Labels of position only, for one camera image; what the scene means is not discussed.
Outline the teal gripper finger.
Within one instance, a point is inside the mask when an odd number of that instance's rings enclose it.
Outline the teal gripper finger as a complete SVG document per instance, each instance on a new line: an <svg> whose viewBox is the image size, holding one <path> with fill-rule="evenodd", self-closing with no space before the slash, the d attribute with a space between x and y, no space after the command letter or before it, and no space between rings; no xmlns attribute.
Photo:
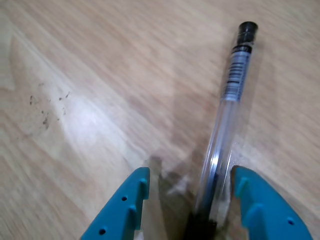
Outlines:
<svg viewBox="0 0 320 240"><path fill-rule="evenodd" d="M101 209L82 240L132 240L141 228L143 202L149 198L150 169L139 167Z"/></svg>
<svg viewBox="0 0 320 240"><path fill-rule="evenodd" d="M312 235L288 202L255 171L235 169L234 193L250 240L311 240Z"/></svg>

